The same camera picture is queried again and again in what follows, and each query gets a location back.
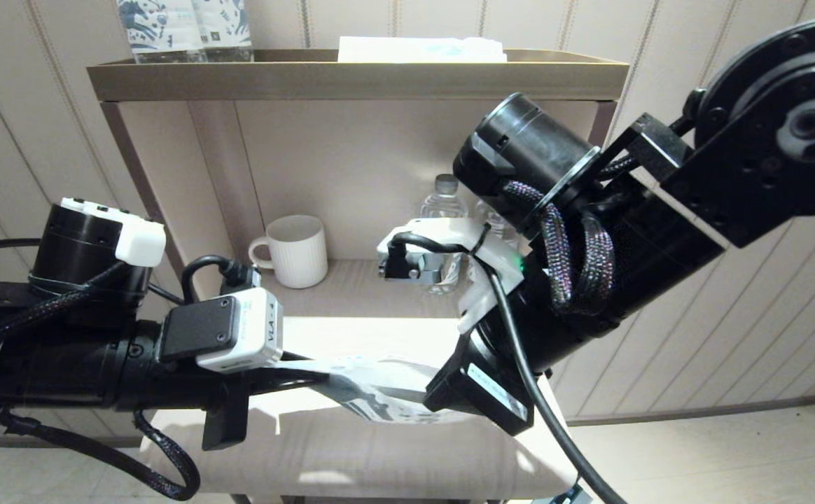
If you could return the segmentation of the flat white blue packet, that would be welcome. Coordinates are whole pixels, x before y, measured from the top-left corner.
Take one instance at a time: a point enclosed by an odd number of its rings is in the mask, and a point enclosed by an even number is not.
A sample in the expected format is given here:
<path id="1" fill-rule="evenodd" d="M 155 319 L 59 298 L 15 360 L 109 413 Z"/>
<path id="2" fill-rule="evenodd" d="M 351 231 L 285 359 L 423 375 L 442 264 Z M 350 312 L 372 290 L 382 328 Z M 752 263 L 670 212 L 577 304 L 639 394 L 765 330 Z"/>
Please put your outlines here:
<path id="1" fill-rule="evenodd" d="M 493 39 L 340 37 L 340 63 L 425 64 L 504 63 L 503 44 Z"/>

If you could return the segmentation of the white blue horse print bag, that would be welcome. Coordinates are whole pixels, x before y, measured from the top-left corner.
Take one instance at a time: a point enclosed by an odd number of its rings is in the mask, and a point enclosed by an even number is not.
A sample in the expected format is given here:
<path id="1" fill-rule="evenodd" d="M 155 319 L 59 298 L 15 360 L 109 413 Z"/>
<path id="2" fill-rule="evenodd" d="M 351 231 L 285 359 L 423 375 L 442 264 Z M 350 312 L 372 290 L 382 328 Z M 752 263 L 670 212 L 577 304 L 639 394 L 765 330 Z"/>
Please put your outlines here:
<path id="1" fill-rule="evenodd" d="M 426 385 L 438 370 L 408 358 L 350 356 L 321 360 L 279 361 L 276 369 L 312 371 L 326 376 L 314 386 L 343 408 L 381 424 L 453 424 L 473 418 L 462 409 L 440 409 L 423 404 Z"/>

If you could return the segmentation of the clear water bottle black cap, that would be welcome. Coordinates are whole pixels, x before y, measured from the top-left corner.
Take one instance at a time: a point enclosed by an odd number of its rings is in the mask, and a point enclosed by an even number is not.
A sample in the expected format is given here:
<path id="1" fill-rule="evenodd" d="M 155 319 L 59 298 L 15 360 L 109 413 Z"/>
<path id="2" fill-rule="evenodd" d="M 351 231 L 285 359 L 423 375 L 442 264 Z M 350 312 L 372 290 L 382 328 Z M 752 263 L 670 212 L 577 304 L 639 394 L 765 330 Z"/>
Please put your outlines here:
<path id="1" fill-rule="evenodd" d="M 474 218 L 480 224 L 487 224 L 490 227 L 489 232 L 500 236 L 500 238 L 507 243 L 513 243 L 514 248 L 517 243 L 517 233 L 514 227 L 504 219 L 491 205 L 485 203 L 484 200 L 479 200 L 474 207 Z"/>
<path id="2" fill-rule="evenodd" d="M 432 194 L 424 199 L 420 216 L 426 219 L 465 218 L 468 205 L 459 198 L 459 181 L 453 174 L 439 174 L 434 179 Z M 428 288 L 433 295 L 446 295 L 458 287 L 461 278 L 462 254 L 452 254 L 443 259 L 442 281 Z"/>

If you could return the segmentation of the patterned bags on top shelf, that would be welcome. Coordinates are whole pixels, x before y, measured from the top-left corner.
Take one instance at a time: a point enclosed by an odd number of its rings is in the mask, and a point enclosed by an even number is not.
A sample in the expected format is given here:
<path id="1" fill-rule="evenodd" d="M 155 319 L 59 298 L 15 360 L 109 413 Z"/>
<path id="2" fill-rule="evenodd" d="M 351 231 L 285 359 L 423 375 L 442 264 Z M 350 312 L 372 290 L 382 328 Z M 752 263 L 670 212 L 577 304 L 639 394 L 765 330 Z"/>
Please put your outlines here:
<path id="1" fill-rule="evenodd" d="M 137 64 L 208 61 L 193 0 L 116 0 Z"/>

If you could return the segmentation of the beige wooden shelf cabinet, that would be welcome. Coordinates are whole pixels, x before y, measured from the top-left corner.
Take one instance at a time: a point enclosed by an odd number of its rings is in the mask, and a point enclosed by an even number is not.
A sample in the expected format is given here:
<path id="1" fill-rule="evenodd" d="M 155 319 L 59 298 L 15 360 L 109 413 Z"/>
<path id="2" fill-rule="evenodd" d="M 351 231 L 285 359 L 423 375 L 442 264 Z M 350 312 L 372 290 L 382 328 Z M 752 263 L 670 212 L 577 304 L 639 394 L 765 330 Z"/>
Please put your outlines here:
<path id="1" fill-rule="evenodd" d="M 286 308 L 286 347 L 437 369 L 457 341 L 457 297 L 376 274 L 376 245 L 417 217 L 436 174 L 501 99 L 525 92 L 602 144 L 626 63 L 510 49 L 506 63 L 349 63 L 334 49 L 267 49 L 253 62 L 90 66 L 90 83 L 176 275 L 246 246 L 290 214 L 325 226 L 328 276 L 263 283 Z"/>

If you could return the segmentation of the white ribbed mug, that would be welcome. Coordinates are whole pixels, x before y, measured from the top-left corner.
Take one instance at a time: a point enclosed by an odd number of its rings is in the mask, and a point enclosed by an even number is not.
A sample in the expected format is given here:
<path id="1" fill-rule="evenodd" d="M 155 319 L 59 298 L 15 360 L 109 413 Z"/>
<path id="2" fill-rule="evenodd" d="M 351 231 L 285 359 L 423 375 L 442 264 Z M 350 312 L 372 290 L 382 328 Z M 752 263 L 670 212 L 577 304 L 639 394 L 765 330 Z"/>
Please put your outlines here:
<path id="1" fill-rule="evenodd" d="M 269 270 L 288 289 L 308 289 L 328 273 L 326 230 L 312 215 L 287 215 L 265 227 L 246 249 L 255 267 Z"/>

